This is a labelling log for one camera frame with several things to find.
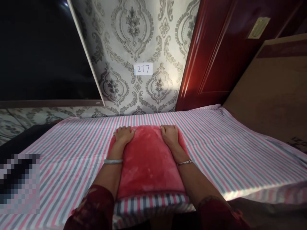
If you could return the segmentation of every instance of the silver bangle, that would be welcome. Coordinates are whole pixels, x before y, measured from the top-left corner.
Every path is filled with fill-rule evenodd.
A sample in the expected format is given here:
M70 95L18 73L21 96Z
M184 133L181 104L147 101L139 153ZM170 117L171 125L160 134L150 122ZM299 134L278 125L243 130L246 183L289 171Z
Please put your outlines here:
M180 165L185 165L185 164L189 164L189 163L192 163L192 161L185 161L185 162L182 162L182 163L177 163L177 166L180 166Z
M108 159L104 159L103 160L104 164L121 164L122 163L122 159L121 160L108 160Z

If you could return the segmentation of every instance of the striped bed sheet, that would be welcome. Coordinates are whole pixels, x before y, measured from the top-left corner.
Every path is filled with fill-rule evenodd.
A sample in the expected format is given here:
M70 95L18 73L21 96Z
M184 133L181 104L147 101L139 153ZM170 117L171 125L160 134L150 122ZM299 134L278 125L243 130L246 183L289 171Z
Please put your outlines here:
M307 201L306 155L248 129L217 104L191 111L63 120L20 153L40 154L39 214L1 214L0 229L62 229L101 168L116 128L161 124L179 127L192 161L226 200ZM123 199L115 204L113 228L193 210L183 194Z

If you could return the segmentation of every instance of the wooden door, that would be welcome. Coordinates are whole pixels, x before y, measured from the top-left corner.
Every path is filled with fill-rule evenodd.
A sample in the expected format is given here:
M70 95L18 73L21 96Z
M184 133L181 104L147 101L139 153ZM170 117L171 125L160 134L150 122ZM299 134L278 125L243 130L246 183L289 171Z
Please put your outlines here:
M201 0L176 111L222 104L264 40L277 38L303 0ZM259 17L270 21L248 39Z

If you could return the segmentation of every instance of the wallpaper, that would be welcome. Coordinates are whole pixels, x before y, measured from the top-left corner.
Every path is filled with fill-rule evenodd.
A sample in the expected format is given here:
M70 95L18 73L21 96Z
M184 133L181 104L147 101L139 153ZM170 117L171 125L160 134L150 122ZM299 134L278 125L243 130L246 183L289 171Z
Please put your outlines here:
M200 0L73 0L106 107L0 110L0 145L33 125L175 110ZM153 62L153 75L133 64Z

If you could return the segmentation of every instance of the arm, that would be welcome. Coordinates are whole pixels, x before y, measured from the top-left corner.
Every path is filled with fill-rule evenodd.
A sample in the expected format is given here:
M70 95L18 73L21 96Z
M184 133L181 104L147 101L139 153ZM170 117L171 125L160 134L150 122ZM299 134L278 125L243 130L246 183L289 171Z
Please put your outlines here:
M178 142L177 127L162 125L161 131L162 137L171 150L175 162L179 164L190 160ZM220 192L193 163L180 165L178 171L186 193L195 208L198 208L199 203L208 196L215 196L225 201Z
M118 132L114 132L116 141L110 151L107 159L109 160L120 160L125 149L135 133L135 129L130 132L131 127L119 127ZM109 190L114 199L116 199L119 182L121 179L122 164L108 165L104 164L96 176L92 185L100 185Z
M116 141L107 159L122 159L123 151L135 133L131 127L119 127ZM121 179L122 164L103 164L81 204L72 211L64 226L66 229L112 229L114 200Z
M178 142L178 129L176 126L161 126L162 137L170 148L177 164L189 161ZM234 212L224 200L220 192L194 165L184 164L178 166L185 191L197 209L203 229L240 229L248 230L250 227L243 220L242 213Z

